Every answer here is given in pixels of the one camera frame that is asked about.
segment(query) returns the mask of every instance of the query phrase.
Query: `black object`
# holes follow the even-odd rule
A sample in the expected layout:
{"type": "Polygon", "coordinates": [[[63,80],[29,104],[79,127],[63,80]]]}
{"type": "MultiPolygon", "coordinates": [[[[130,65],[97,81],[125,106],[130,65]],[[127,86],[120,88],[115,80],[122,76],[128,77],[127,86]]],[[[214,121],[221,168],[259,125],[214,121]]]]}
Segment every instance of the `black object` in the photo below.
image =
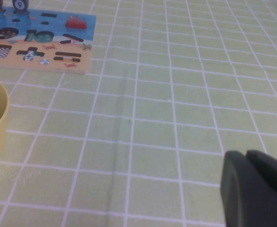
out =
{"type": "Polygon", "coordinates": [[[226,227],[277,227],[277,160],[257,150],[227,151],[221,197],[226,227]]]}
{"type": "Polygon", "coordinates": [[[15,9],[14,13],[19,15],[29,14],[27,10],[29,7],[29,0],[12,0],[12,4],[15,9]]]}
{"type": "Polygon", "coordinates": [[[62,40],[61,44],[70,44],[71,42],[72,42],[71,39],[69,39],[69,40],[62,40]]]}
{"type": "Polygon", "coordinates": [[[54,13],[42,13],[42,17],[57,17],[57,14],[54,13]]]}

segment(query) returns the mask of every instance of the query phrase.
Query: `white grid line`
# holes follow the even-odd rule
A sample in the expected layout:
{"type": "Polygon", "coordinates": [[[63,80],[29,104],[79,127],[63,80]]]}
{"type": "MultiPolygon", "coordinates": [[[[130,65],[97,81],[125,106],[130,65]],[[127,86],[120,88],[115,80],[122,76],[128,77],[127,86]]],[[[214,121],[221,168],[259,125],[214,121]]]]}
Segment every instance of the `white grid line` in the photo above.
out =
{"type": "Polygon", "coordinates": [[[170,73],[170,88],[171,88],[171,97],[172,97],[172,111],[173,111],[173,125],[174,125],[174,140],[175,140],[175,149],[176,149],[176,159],[177,159],[177,173],[179,179],[179,194],[180,194],[180,207],[181,207],[181,217],[182,217],[182,226],[186,227],[186,210],[189,210],[189,207],[185,206],[185,196],[184,188],[182,184],[182,172],[181,172],[181,161],[179,153],[179,139],[178,139],[178,129],[177,129],[177,120],[176,120],[176,109],[175,109],[175,97],[174,97],[174,85],[173,85],[173,76],[172,76],[172,59],[170,55],[170,38],[169,38],[169,24],[168,24],[168,13],[167,13],[167,2],[165,4],[165,13],[166,13],[166,29],[167,29],[167,44],[168,44],[168,54],[169,54],[169,73],[170,73]]]}
{"type": "MultiPolygon", "coordinates": [[[[245,39],[247,40],[247,43],[248,43],[249,47],[252,49],[251,44],[249,43],[249,41],[248,41],[246,35],[245,35],[244,33],[243,33],[243,35],[244,35],[245,39]]],[[[252,51],[253,51],[253,54],[254,54],[254,56],[255,56],[255,58],[256,58],[258,64],[259,64],[259,66],[263,69],[263,67],[262,67],[262,65],[261,65],[261,63],[260,63],[260,61],[259,61],[259,59],[258,59],[256,53],[254,52],[253,49],[252,49],[252,51]]],[[[267,74],[266,70],[263,69],[263,71],[264,71],[264,73],[265,73],[265,76],[266,76],[266,78],[267,78],[268,83],[270,84],[270,87],[272,88],[272,90],[273,90],[273,92],[274,92],[274,94],[275,94],[275,96],[276,96],[276,98],[277,98],[277,92],[276,92],[276,90],[274,89],[274,87],[273,87],[271,81],[269,81],[269,77],[268,77],[268,74],[267,74]]]]}
{"type": "Polygon", "coordinates": [[[87,125],[87,128],[86,128],[86,133],[85,133],[85,140],[83,141],[83,144],[82,144],[82,147],[81,147],[80,156],[79,156],[79,159],[78,159],[76,172],[75,172],[73,182],[72,182],[72,185],[71,185],[71,189],[70,189],[70,193],[69,193],[69,197],[68,197],[68,201],[67,201],[67,206],[66,206],[66,209],[65,209],[65,212],[64,212],[64,215],[63,215],[63,221],[62,221],[61,227],[64,227],[66,225],[68,213],[69,213],[69,210],[70,210],[70,205],[71,205],[72,198],[73,198],[73,195],[74,195],[74,190],[75,190],[75,186],[76,186],[76,182],[77,182],[77,178],[78,178],[78,174],[79,174],[79,169],[80,169],[80,165],[81,165],[81,161],[82,161],[82,156],[83,156],[83,153],[84,153],[84,150],[85,150],[85,147],[86,147],[87,138],[88,138],[88,135],[89,135],[89,130],[90,130],[90,127],[91,127],[91,122],[92,122],[92,118],[93,118],[93,114],[94,114],[94,110],[95,110],[95,106],[96,106],[96,101],[97,101],[97,97],[98,97],[98,93],[99,93],[99,89],[100,89],[100,84],[101,84],[101,81],[102,81],[102,75],[103,75],[104,70],[105,70],[105,64],[106,64],[106,60],[107,60],[108,50],[109,50],[109,46],[110,46],[112,36],[113,36],[113,30],[114,30],[114,25],[115,25],[115,22],[116,22],[116,17],[117,17],[117,14],[118,14],[119,5],[120,5],[120,0],[118,1],[118,5],[117,5],[117,8],[116,8],[115,17],[114,17],[113,25],[112,25],[112,29],[111,29],[111,35],[110,35],[109,42],[108,42],[108,47],[106,49],[105,57],[104,57],[104,60],[103,60],[104,62],[103,62],[102,68],[101,68],[101,73],[100,73],[100,77],[99,77],[99,80],[98,80],[96,94],[95,94],[95,97],[94,97],[94,100],[93,100],[92,110],[91,110],[91,113],[89,115],[89,121],[88,121],[88,125],[87,125]]]}
{"type": "Polygon", "coordinates": [[[277,21],[277,17],[275,16],[275,14],[272,12],[272,10],[271,10],[271,8],[268,6],[268,4],[267,4],[267,2],[266,1],[264,1],[264,3],[266,4],[266,6],[268,7],[268,9],[269,9],[269,11],[270,11],[270,13],[271,13],[271,15],[273,15],[273,17],[276,19],[276,21],[277,21]]]}
{"type": "Polygon", "coordinates": [[[267,33],[267,31],[265,30],[265,28],[262,26],[262,24],[260,23],[260,21],[258,20],[258,18],[255,16],[253,10],[249,7],[251,13],[253,14],[253,16],[255,17],[255,19],[257,20],[259,26],[261,27],[261,29],[264,31],[264,33],[266,34],[266,36],[269,38],[269,40],[271,41],[271,43],[273,44],[273,46],[275,47],[276,51],[277,51],[277,47],[275,46],[275,43],[273,42],[273,40],[271,39],[271,37],[273,37],[272,35],[269,35],[267,33]]]}
{"type": "Polygon", "coordinates": [[[53,102],[54,102],[54,100],[55,100],[56,94],[57,94],[57,92],[58,92],[58,87],[60,86],[60,84],[61,84],[61,82],[62,82],[62,80],[63,80],[64,75],[65,75],[65,73],[63,73],[62,76],[61,76],[61,78],[60,78],[60,81],[59,81],[59,83],[58,83],[58,85],[57,85],[57,89],[55,90],[55,92],[54,92],[54,94],[53,94],[53,97],[52,97],[52,99],[51,99],[51,102],[50,102],[50,104],[49,104],[49,107],[48,107],[48,109],[47,109],[47,111],[46,111],[46,113],[45,113],[45,115],[44,115],[44,117],[43,117],[42,122],[41,122],[40,125],[39,125],[37,134],[35,135],[35,137],[34,137],[34,139],[33,139],[33,141],[32,141],[32,144],[31,144],[30,149],[29,149],[29,151],[28,151],[28,153],[27,153],[27,155],[26,155],[26,158],[25,158],[25,160],[24,160],[24,163],[22,164],[21,169],[20,169],[20,171],[18,172],[18,174],[17,174],[17,176],[16,176],[16,178],[15,178],[15,181],[14,181],[13,186],[12,186],[12,189],[11,189],[11,191],[10,191],[10,193],[9,193],[7,202],[6,202],[6,204],[5,204],[5,206],[4,206],[3,210],[2,210],[2,213],[1,213],[1,215],[0,215],[0,225],[1,225],[1,222],[2,222],[4,216],[5,216],[6,212],[7,212],[9,203],[11,202],[12,196],[13,196],[13,194],[14,194],[14,191],[15,191],[15,189],[16,189],[16,186],[17,186],[18,180],[19,180],[19,178],[20,178],[20,176],[21,176],[21,174],[22,174],[22,171],[23,171],[23,169],[24,169],[24,167],[25,167],[25,164],[28,162],[28,160],[29,160],[29,158],[30,158],[30,156],[31,156],[31,153],[32,153],[32,151],[33,151],[33,148],[34,148],[34,146],[35,146],[35,143],[36,143],[36,141],[37,141],[37,139],[38,139],[38,137],[39,137],[39,135],[40,135],[40,133],[41,133],[41,130],[42,130],[43,127],[44,127],[45,121],[46,121],[46,119],[47,119],[47,117],[48,117],[48,114],[49,114],[49,112],[50,112],[50,108],[51,108],[51,106],[53,105],[53,102]]]}
{"type": "MultiPolygon", "coordinates": [[[[64,207],[43,206],[43,205],[34,205],[34,204],[16,203],[16,202],[12,202],[10,205],[13,207],[32,208],[32,209],[39,209],[39,210],[64,211],[64,207]]],[[[70,212],[88,213],[88,214],[96,214],[96,215],[104,215],[104,216],[117,216],[117,217],[125,216],[123,213],[118,213],[118,212],[106,212],[106,211],[100,211],[100,210],[79,209],[79,208],[70,208],[70,212]]],[[[137,214],[129,214],[128,216],[130,218],[139,218],[139,219],[146,219],[146,220],[167,221],[167,222],[176,222],[176,223],[181,222],[181,220],[176,218],[154,217],[154,216],[137,215],[137,214]]],[[[187,220],[187,223],[204,225],[204,226],[212,226],[212,227],[225,226],[222,223],[203,222],[203,221],[195,221],[195,220],[187,220]]]]}
{"type": "MultiPolygon", "coordinates": [[[[193,24],[193,21],[192,21],[192,18],[191,18],[191,12],[189,10],[189,5],[188,5],[188,1],[187,0],[186,0],[186,6],[187,6],[187,10],[188,10],[188,15],[189,15],[189,20],[190,20],[191,26],[194,27],[194,24],[193,24]]],[[[197,38],[195,36],[194,29],[193,29],[193,35],[194,35],[194,42],[195,42],[196,46],[198,46],[198,42],[197,42],[197,38]]],[[[211,109],[211,114],[212,114],[212,119],[213,119],[215,130],[216,130],[216,135],[217,135],[217,138],[218,138],[218,142],[219,142],[219,146],[220,146],[221,152],[224,153],[223,143],[222,143],[221,136],[219,134],[218,125],[217,125],[217,121],[216,121],[216,117],[215,117],[215,113],[214,113],[214,109],[213,109],[213,105],[212,105],[212,100],[211,100],[211,96],[210,96],[210,92],[209,92],[209,88],[208,88],[208,83],[207,83],[206,76],[205,76],[204,64],[203,64],[203,62],[201,60],[201,56],[200,56],[198,48],[197,48],[197,54],[198,54],[198,57],[199,57],[199,61],[201,63],[203,80],[204,80],[204,84],[205,84],[205,87],[206,87],[206,94],[207,94],[207,98],[208,98],[210,109],[211,109]]]]}
{"type": "MultiPolygon", "coordinates": [[[[141,35],[142,35],[142,24],[143,24],[143,3],[141,3],[141,14],[140,14],[140,25],[139,25],[139,39],[137,46],[137,64],[140,60],[140,44],[141,44],[141,35]]],[[[129,148],[129,159],[128,159],[128,172],[127,172],[127,184],[125,192],[125,218],[124,218],[124,227],[128,226],[128,213],[129,213],[129,200],[130,200],[130,189],[131,189],[131,171],[132,171],[132,154],[133,154],[133,142],[134,142],[134,129],[135,129],[135,114],[136,114],[136,98],[137,98],[137,83],[138,83],[138,69],[136,67],[135,72],[135,85],[134,85],[134,99],[133,99],[133,108],[132,108],[132,125],[130,132],[130,148],[129,148]]]]}
{"type": "MultiPolygon", "coordinates": [[[[210,9],[210,13],[211,13],[211,15],[212,15],[212,17],[213,17],[213,21],[214,21],[214,23],[215,23],[215,26],[217,27],[218,33],[219,33],[219,35],[220,35],[220,37],[221,37],[221,39],[222,39],[223,47],[225,48],[225,43],[224,43],[223,37],[222,37],[222,35],[221,35],[221,33],[220,33],[219,29],[218,29],[217,23],[216,23],[215,18],[214,18],[213,14],[212,14],[211,7],[210,7],[210,5],[209,5],[208,0],[206,0],[206,2],[207,2],[208,7],[209,7],[209,9],[210,9]]],[[[245,102],[245,104],[246,104],[246,106],[247,106],[247,108],[248,108],[250,117],[251,117],[251,119],[252,119],[254,128],[255,128],[255,130],[256,130],[256,132],[257,132],[257,135],[258,135],[258,137],[259,137],[259,140],[260,140],[260,142],[261,142],[261,145],[263,146],[264,152],[267,154],[267,153],[268,153],[268,152],[267,152],[267,148],[266,148],[265,143],[264,143],[264,141],[263,141],[263,139],[262,139],[262,137],[261,137],[261,135],[260,135],[260,133],[259,133],[258,126],[257,126],[257,124],[256,124],[256,122],[255,122],[255,119],[254,119],[254,116],[253,116],[253,114],[252,114],[252,111],[251,111],[251,108],[250,108],[250,106],[249,106],[249,103],[248,103],[248,101],[247,101],[247,98],[246,98],[246,96],[245,96],[245,94],[244,94],[244,92],[243,92],[241,83],[240,83],[240,81],[238,80],[238,77],[236,76],[236,74],[237,74],[237,73],[236,73],[236,69],[235,69],[235,67],[234,67],[234,65],[233,65],[233,63],[232,63],[232,61],[231,61],[231,58],[230,58],[230,56],[229,56],[229,54],[228,54],[226,48],[225,48],[225,53],[226,53],[226,55],[227,55],[227,57],[228,57],[229,63],[230,63],[231,66],[232,66],[232,69],[233,69],[233,72],[234,72],[234,75],[235,75],[237,84],[238,84],[238,86],[239,86],[239,88],[240,88],[240,91],[241,91],[242,97],[243,97],[243,99],[244,99],[244,102],[245,102]]]]}
{"type": "MultiPolygon", "coordinates": [[[[244,93],[245,94],[263,95],[263,96],[275,97],[275,95],[267,95],[267,94],[262,94],[262,93],[250,93],[250,92],[244,92],[244,93]]],[[[130,95],[113,95],[113,94],[105,94],[105,93],[99,93],[99,95],[102,95],[102,96],[116,96],[116,97],[121,97],[121,98],[123,98],[123,97],[134,98],[134,96],[130,96],[130,95]]],[[[149,101],[156,101],[156,102],[170,102],[170,100],[168,100],[168,99],[155,99],[155,98],[146,98],[146,97],[137,97],[137,98],[141,99],[141,100],[149,100],[149,101]]],[[[206,105],[206,104],[184,103],[184,102],[178,102],[178,101],[175,101],[175,103],[176,104],[180,104],[180,105],[210,107],[210,105],[206,105]]],[[[18,108],[39,109],[39,110],[47,110],[48,109],[48,108],[45,108],[45,107],[31,106],[31,105],[19,105],[19,104],[10,104],[10,106],[18,107],[18,108]]],[[[216,105],[213,105],[212,107],[215,108],[215,109],[223,109],[223,110],[235,110],[235,111],[242,111],[242,112],[248,112],[249,111],[247,109],[232,108],[232,107],[222,107],[222,106],[216,106],[216,105]]],[[[61,113],[84,114],[84,115],[90,114],[89,111],[81,112],[81,111],[61,110],[61,109],[53,109],[53,108],[51,108],[50,111],[61,112],[61,113]]],[[[268,114],[268,115],[275,115],[275,116],[277,116],[277,113],[270,112],[270,111],[251,110],[251,112],[252,113],[268,114]]],[[[119,116],[116,116],[116,115],[109,115],[109,114],[107,114],[107,116],[119,117],[119,116]]]]}

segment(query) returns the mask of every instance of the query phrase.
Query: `wooden puzzle board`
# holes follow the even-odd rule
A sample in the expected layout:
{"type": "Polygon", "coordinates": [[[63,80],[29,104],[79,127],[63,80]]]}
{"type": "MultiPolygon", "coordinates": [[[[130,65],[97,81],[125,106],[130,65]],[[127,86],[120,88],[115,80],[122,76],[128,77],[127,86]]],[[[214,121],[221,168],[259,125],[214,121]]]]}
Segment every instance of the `wooden puzzle board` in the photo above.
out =
{"type": "Polygon", "coordinates": [[[89,68],[96,17],[30,9],[17,15],[14,8],[0,12],[0,68],[84,73],[89,68]],[[66,22],[87,23],[87,29],[66,22]]]}

